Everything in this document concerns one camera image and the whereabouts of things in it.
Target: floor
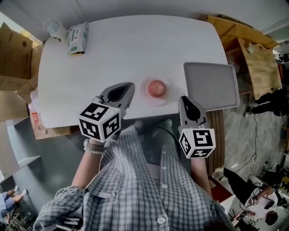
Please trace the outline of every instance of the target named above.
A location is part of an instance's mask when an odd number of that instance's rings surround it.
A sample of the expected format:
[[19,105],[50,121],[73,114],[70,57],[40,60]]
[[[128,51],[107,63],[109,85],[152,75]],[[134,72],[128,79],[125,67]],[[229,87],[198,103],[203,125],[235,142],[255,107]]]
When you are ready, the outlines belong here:
[[[255,151],[254,116],[243,117],[247,99],[241,97],[240,101],[239,107],[224,110],[225,166],[231,169],[237,164],[233,171],[246,163]],[[177,131],[178,115],[171,115],[170,118],[173,120],[173,130]],[[163,118],[155,118],[146,120],[144,123],[153,124],[161,120]],[[274,165],[282,158],[280,138],[282,118],[274,116],[273,113],[265,113],[256,115],[256,120],[258,158],[255,164],[250,162],[238,172],[243,179],[247,179],[249,174],[258,174],[266,160],[270,161],[270,165]],[[131,123],[133,121],[127,121],[124,126]],[[26,188],[30,195],[24,199],[20,209],[23,213],[38,214],[41,207],[53,199],[59,189],[71,184],[83,155],[85,137],[80,133],[74,133],[64,137],[36,141],[29,119],[16,125],[15,129],[9,129],[9,136],[18,160],[36,155],[41,155],[42,158],[21,169],[1,186],[4,190],[14,188],[15,184],[20,189]],[[182,156],[181,162],[189,170],[190,161]],[[237,205],[238,201],[235,201],[233,208]]]

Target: gray tray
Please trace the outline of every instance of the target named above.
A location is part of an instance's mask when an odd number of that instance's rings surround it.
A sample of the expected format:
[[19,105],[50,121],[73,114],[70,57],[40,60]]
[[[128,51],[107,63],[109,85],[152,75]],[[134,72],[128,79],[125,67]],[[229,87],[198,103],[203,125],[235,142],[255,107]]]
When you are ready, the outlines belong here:
[[237,78],[232,65],[185,63],[184,70],[188,96],[206,111],[239,106]]

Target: cardboard box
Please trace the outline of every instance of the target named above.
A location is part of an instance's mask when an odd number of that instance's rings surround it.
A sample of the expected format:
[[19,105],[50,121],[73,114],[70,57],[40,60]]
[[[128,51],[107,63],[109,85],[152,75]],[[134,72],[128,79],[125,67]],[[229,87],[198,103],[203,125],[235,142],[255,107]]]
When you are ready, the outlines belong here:
[[36,112],[30,113],[30,120],[34,131],[35,139],[46,139],[62,135],[69,135],[77,130],[76,126],[62,128],[45,128],[42,124],[40,114]]
[[24,99],[27,103],[31,103],[30,92],[34,91],[38,86],[38,72],[43,47],[44,44],[40,44],[32,49],[30,67],[31,79],[15,91],[16,95]]
[[0,91],[0,121],[28,117],[26,102],[14,92]]
[[0,28],[0,91],[15,91],[30,79],[32,41],[11,30]]

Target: marble floor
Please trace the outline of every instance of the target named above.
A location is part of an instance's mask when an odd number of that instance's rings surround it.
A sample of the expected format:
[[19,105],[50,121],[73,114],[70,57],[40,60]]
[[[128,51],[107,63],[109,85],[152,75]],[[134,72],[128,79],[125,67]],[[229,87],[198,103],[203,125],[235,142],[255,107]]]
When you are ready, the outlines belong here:
[[[248,162],[255,152],[255,129],[256,122],[254,115],[248,118],[243,117],[247,108],[248,97],[240,97],[240,106],[223,110],[225,128],[225,166],[232,170],[239,170]],[[285,118],[277,117],[272,112],[256,115],[257,138],[256,153],[257,159],[251,160],[238,174],[247,180],[250,174],[258,175],[265,163],[269,166],[279,164],[283,158],[284,143],[281,136],[281,127]],[[235,199],[231,208],[239,212],[239,200]]]

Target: shirt button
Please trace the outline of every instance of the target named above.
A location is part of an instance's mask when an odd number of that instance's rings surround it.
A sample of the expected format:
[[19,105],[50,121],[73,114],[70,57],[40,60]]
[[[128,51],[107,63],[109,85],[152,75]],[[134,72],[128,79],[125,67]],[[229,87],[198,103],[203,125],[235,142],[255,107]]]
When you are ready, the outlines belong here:
[[166,219],[164,217],[159,217],[158,218],[158,223],[159,224],[164,224],[166,222]]

